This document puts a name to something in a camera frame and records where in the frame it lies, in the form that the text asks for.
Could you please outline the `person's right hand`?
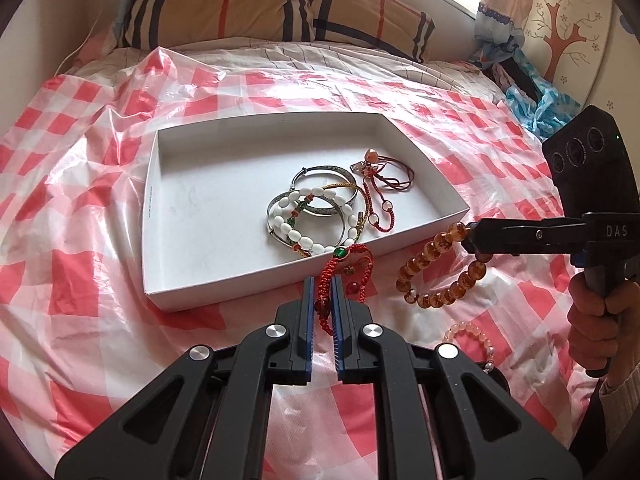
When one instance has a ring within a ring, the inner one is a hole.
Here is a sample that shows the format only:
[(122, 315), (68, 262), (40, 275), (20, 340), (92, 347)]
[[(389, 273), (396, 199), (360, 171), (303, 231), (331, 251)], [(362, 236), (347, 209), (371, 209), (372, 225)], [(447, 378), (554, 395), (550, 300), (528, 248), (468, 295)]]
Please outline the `person's right hand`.
[(624, 281), (606, 298), (586, 283), (584, 272), (570, 280), (570, 357), (585, 370), (610, 364), (606, 382), (623, 385), (639, 364), (639, 285)]

